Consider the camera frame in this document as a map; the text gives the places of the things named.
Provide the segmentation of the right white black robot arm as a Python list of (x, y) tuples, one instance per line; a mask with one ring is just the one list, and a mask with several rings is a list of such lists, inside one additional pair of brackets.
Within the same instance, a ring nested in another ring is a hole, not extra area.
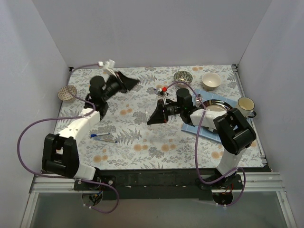
[(177, 90), (176, 101), (167, 99), (166, 91), (166, 87), (157, 90), (161, 99), (157, 101), (156, 109), (148, 118), (147, 124), (164, 124), (169, 116), (179, 115), (185, 124), (214, 129), (224, 147), (224, 153), (215, 173), (207, 179), (199, 177), (199, 180), (204, 185), (227, 188), (237, 173), (242, 155), (256, 139), (255, 131), (237, 108), (213, 112), (207, 110), (204, 104), (194, 105), (186, 88)]

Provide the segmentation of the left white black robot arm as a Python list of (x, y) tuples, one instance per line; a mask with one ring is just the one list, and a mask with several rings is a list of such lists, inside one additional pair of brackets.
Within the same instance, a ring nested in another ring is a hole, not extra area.
[(95, 167), (80, 162), (78, 143), (104, 118), (108, 110), (107, 101), (112, 96), (131, 91), (140, 82), (120, 71), (108, 75), (107, 80), (102, 76), (91, 78), (80, 118), (59, 133), (48, 134), (44, 140), (42, 169), (66, 178), (85, 180), (85, 185), (91, 190), (100, 187), (101, 178), (95, 174)]

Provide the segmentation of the floral tablecloth mat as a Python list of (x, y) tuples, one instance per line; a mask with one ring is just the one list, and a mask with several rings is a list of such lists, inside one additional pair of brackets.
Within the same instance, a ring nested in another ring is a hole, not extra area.
[(173, 84), (173, 76), (178, 71), (192, 74), (194, 89), (202, 88), (202, 77), (206, 73), (216, 73), (221, 85), (214, 94), (231, 100), (241, 96), (230, 65), (122, 68), (123, 74), (139, 79), (139, 84), (129, 93), (112, 97), (106, 116), (90, 130), (90, 133), (111, 133), (96, 138), (118, 143), (98, 141), (86, 135), (78, 145), (81, 162), (102, 170), (187, 169), (195, 164), (202, 168), (216, 167), (224, 153), (223, 146), (183, 132), (180, 117), (172, 116), (166, 124), (146, 124), (147, 117), (156, 108), (155, 88), (168, 86), (169, 98), (176, 98), (178, 86)]

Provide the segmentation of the floral dark patterned bowl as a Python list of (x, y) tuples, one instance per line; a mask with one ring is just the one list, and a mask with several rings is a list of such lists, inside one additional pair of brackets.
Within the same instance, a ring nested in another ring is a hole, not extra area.
[(193, 81), (193, 76), (188, 71), (178, 71), (173, 76), (173, 81), (177, 82), (180, 87), (186, 86), (185, 84), (191, 84)]

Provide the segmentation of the dark rimmed dinner plate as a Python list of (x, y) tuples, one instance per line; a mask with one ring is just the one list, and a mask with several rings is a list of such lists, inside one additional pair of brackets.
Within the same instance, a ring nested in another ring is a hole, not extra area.
[(218, 132), (213, 123), (213, 119), (223, 115), (227, 111), (231, 110), (233, 107), (227, 102), (218, 99), (210, 99), (204, 101), (203, 104), (206, 107), (205, 110), (207, 113), (205, 114), (202, 127), (205, 130), (208, 130), (209, 132), (217, 134)]

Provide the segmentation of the cream ceramic bowl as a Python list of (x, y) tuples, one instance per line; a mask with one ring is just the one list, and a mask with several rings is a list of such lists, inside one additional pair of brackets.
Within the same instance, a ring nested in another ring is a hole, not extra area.
[(202, 77), (203, 88), (212, 91), (221, 85), (221, 78), (216, 73), (206, 73)]

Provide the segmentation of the blue checked cloth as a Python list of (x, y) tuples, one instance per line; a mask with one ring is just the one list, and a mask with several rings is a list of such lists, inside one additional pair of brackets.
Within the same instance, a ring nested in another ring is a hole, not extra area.
[[(222, 101), (226, 102), (227, 104), (229, 104), (232, 107), (235, 107), (237, 105), (237, 101), (236, 100), (231, 100), (229, 98), (226, 98), (226, 97), (214, 94), (214, 93), (209, 93), (209, 92), (206, 92), (206, 91), (201, 90), (201, 89), (195, 89), (195, 92), (197, 94), (201, 94), (202, 95), (203, 101), (207, 101), (207, 100), (222, 100)], [(197, 129), (198, 129), (197, 126), (190, 126), (190, 125), (185, 124), (185, 123), (183, 124), (183, 126), (181, 128), (182, 131), (188, 132), (188, 133), (192, 133), (192, 134), (196, 134), (197, 133)], [(199, 135), (202, 136), (202, 137), (204, 137), (204, 138), (216, 141), (218, 143), (221, 142), (220, 137), (218, 136), (217, 133), (213, 133), (213, 132), (211, 132), (209, 130), (206, 130), (203, 127), (200, 128)]]

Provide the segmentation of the patterned bowl at left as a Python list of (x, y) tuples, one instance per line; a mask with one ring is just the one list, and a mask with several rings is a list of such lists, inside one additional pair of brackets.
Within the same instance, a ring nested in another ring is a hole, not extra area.
[(62, 87), (58, 91), (57, 97), (59, 98), (59, 100), (63, 102), (72, 102), (75, 99), (76, 94), (77, 94), (76, 87), (73, 85), (68, 85)]

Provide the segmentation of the blue capped marker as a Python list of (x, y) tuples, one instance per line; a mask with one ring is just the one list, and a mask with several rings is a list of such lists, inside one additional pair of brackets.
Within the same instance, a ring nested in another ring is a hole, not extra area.
[(94, 134), (90, 134), (90, 137), (99, 137), (99, 136), (105, 136), (105, 135), (110, 135), (111, 133), (94, 133)]

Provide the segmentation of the blue tipped uncapped marker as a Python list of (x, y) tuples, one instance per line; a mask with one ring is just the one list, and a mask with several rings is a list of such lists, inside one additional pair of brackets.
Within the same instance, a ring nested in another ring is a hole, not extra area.
[(96, 138), (98, 141), (109, 142), (109, 143), (118, 143), (116, 140), (106, 139), (106, 138)]

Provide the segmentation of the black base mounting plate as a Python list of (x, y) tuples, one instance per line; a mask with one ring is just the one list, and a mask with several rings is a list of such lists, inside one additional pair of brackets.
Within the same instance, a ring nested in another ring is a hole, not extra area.
[(231, 183), (204, 185), (195, 169), (103, 170), (94, 181), (113, 186), (122, 200), (131, 199), (199, 199), (212, 200), (212, 191), (231, 186), (241, 190), (238, 174)]

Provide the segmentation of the aluminium frame rail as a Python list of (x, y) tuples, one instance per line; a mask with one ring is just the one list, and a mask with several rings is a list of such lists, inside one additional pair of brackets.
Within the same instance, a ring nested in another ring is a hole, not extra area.
[[(219, 191), (215, 184), (205, 185), (199, 181), (194, 170), (188, 171), (109, 171), (101, 175), (101, 182), (116, 189), (135, 189), (147, 187), (194, 187), (202, 190)], [(285, 187), (278, 172), (239, 172), (232, 181), (233, 190), (246, 191), (284, 191)], [(52, 179), (37, 177), (30, 188), (31, 192), (94, 192), (100, 185), (86, 183), (82, 180)]]

